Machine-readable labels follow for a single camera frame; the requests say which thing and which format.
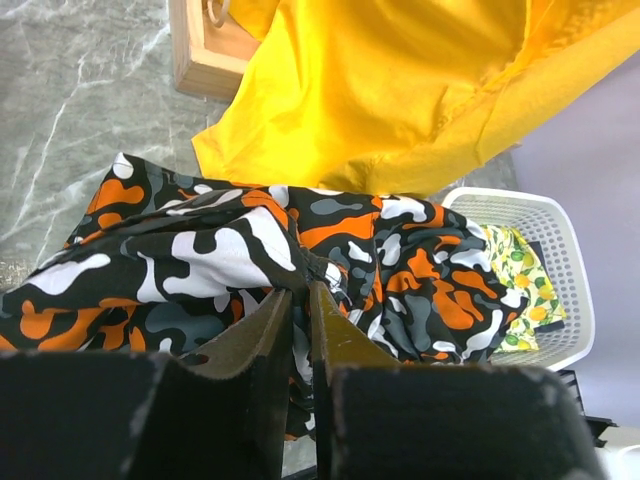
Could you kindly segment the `wooden clothes rack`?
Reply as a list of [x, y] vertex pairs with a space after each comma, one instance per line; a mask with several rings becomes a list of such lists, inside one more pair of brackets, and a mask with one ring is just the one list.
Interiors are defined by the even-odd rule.
[[170, 0], [175, 88], [234, 98], [259, 41], [229, 14], [229, 1]]

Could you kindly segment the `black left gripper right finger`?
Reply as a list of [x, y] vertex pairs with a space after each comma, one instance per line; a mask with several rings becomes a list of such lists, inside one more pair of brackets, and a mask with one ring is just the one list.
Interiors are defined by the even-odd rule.
[[310, 290], [322, 479], [599, 479], [589, 428], [540, 368], [393, 359]]

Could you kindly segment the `lemon print cloth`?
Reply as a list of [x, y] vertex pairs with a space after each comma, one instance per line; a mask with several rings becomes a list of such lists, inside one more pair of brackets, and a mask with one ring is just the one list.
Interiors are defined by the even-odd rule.
[[526, 308], [513, 320], [499, 353], [537, 351], [537, 336], [565, 327], [567, 313], [547, 274], [539, 244], [527, 241], [514, 227], [485, 225], [486, 252], [501, 284], [526, 300]]

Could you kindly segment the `orange camouflage shorts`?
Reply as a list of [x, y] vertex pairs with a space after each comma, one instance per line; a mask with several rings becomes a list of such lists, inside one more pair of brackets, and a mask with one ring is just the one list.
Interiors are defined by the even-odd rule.
[[185, 355], [293, 297], [286, 438], [313, 436], [310, 288], [408, 363], [484, 362], [525, 310], [484, 231], [426, 200], [195, 178], [119, 154], [64, 248], [1, 297], [5, 350]]

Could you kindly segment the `yellow shorts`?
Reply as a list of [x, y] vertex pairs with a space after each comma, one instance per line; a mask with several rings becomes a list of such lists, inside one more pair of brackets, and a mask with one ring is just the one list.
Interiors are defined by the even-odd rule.
[[635, 1], [234, 1], [259, 47], [203, 176], [429, 196], [637, 52]]

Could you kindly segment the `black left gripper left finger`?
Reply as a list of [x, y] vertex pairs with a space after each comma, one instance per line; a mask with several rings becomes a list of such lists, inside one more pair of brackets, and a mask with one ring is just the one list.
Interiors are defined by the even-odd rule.
[[5, 479], [277, 479], [291, 366], [291, 295], [181, 358], [6, 352]]

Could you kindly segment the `white plastic basket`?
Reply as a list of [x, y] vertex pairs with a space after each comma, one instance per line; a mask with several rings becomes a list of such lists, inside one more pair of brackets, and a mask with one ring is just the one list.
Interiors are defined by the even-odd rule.
[[586, 357], [596, 333], [593, 302], [575, 230], [560, 204], [529, 193], [460, 187], [442, 205], [478, 224], [515, 227], [525, 239], [539, 242], [546, 272], [567, 313], [563, 329], [537, 336], [537, 351], [495, 353], [491, 362], [559, 371]]

